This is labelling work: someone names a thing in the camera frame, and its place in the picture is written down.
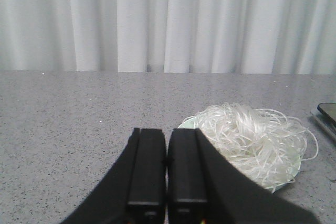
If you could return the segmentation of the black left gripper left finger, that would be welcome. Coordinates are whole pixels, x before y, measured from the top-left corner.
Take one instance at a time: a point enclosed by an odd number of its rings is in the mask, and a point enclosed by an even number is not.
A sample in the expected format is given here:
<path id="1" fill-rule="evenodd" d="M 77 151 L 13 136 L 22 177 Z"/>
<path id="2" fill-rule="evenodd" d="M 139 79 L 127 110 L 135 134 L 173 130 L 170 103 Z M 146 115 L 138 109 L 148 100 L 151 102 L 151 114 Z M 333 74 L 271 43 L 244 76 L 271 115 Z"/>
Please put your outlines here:
<path id="1" fill-rule="evenodd" d="M 63 223 L 164 223 L 166 143 L 135 128 L 117 161 Z"/>

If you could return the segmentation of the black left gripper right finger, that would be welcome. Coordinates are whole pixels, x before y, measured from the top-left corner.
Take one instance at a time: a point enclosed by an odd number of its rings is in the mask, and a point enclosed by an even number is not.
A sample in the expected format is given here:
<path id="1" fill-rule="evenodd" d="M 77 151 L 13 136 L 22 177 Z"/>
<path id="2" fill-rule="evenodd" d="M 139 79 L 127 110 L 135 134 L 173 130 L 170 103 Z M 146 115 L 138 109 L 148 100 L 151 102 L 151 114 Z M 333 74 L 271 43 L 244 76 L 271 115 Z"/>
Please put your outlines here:
<path id="1" fill-rule="evenodd" d="M 174 129 L 168 150 L 169 223 L 318 223 L 239 172 L 199 129 Z"/>

